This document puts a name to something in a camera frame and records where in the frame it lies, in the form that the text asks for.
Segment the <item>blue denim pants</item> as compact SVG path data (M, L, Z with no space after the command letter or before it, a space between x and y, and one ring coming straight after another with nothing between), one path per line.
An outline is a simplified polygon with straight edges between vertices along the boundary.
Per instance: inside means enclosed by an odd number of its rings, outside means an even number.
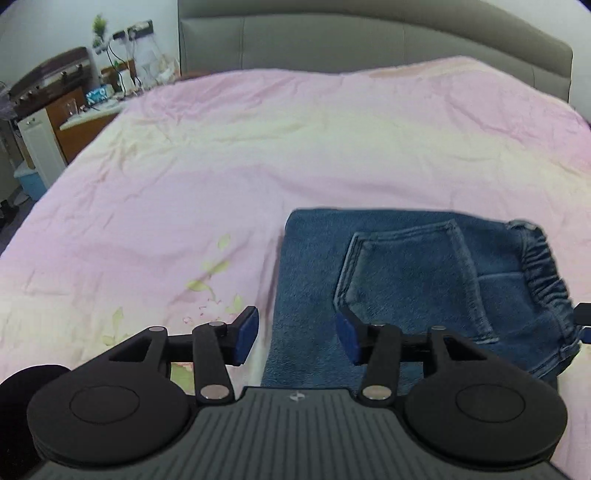
M263 386L358 388L337 319L444 326L553 381L579 350L567 287L537 225L455 212L297 210L280 251Z

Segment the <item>pink bed sheet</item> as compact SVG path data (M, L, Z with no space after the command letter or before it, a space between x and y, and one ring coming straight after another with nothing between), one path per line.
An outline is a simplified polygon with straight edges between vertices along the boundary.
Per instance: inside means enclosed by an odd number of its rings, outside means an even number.
M297 210L455 212L541 228L574 308L590 303L590 127L567 103L465 57L349 74L235 71L133 100L1 256L5 479L586 479L590 344L553 381L552 457L467 468L421 447L358 388L263 386L280 251ZM141 331L259 330L200 409L139 461L51 461L32 397Z

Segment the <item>blue plastic bin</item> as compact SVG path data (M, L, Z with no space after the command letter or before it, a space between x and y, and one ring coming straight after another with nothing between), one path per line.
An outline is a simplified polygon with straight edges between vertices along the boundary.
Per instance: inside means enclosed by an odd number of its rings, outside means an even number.
M39 201L47 192L39 173L35 169L29 168L25 161L21 162L14 171L14 178L33 202Z

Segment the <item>white cabinet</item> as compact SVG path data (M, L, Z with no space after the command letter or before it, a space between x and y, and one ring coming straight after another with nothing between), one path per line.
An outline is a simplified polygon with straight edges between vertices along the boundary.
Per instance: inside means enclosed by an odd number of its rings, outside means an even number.
M46 189L66 169L57 138L45 109L38 110L18 123L24 144Z

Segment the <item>brown wooden dresser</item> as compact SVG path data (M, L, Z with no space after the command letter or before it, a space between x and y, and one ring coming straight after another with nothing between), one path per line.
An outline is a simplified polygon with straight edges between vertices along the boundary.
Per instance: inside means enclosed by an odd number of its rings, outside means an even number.
M92 65L85 47L56 55L33 68L8 90L19 129L44 113L64 161L70 164L122 111L116 98L91 102Z

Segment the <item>blue tissue box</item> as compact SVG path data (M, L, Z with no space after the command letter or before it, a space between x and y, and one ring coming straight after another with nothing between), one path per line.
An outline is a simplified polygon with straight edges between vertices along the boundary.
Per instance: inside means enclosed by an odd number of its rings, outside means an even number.
M92 90L89 90L85 94L86 103L88 106L98 105L107 101L111 96L109 86L101 86Z

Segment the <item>green potted plant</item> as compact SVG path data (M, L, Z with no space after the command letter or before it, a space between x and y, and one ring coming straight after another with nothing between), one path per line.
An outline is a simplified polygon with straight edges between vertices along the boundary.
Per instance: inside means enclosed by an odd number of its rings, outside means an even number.
M93 42L92 47L102 47L105 43L107 20L102 14L97 14L92 22Z

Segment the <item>black wall power strip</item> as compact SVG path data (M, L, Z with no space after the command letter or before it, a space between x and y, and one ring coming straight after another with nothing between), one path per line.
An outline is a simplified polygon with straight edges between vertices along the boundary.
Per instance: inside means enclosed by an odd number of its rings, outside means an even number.
M128 39L130 41L153 34L153 22L151 20L137 22L126 30L116 31L112 35L113 40Z

